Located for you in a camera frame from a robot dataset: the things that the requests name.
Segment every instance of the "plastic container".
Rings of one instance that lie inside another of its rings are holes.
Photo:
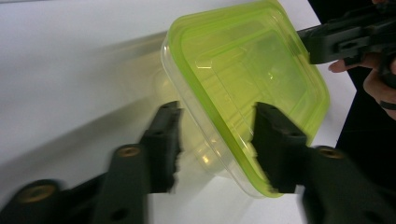
[[[276,0],[181,17],[163,42],[163,67],[198,130],[189,136],[203,139],[197,157],[213,173],[225,168],[252,197],[281,195],[249,143],[256,102],[280,108],[309,141],[328,110],[326,85],[307,56]]]

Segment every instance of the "green plastic lid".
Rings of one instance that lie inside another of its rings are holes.
[[[330,102],[319,71],[309,64],[308,52],[282,6],[265,0],[184,16],[172,24],[167,38],[179,73],[248,181],[262,195],[279,196],[249,143],[254,105],[278,107],[310,143]],[[166,72],[171,79],[175,76]],[[195,122],[200,125],[197,116]]]

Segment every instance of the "white table surface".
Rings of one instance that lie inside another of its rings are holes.
[[[40,178],[73,187],[106,170],[172,97],[160,59],[179,16],[243,0],[68,0],[0,4],[0,206]],[[281,0],[296,30],[319,24],[306,0]],[[320,65],[331,107],[314,145],[335,146],[355,94]],[[253,199],[181,154],[173,194],[150,195],[152,223],[304,223],[299,195]]]

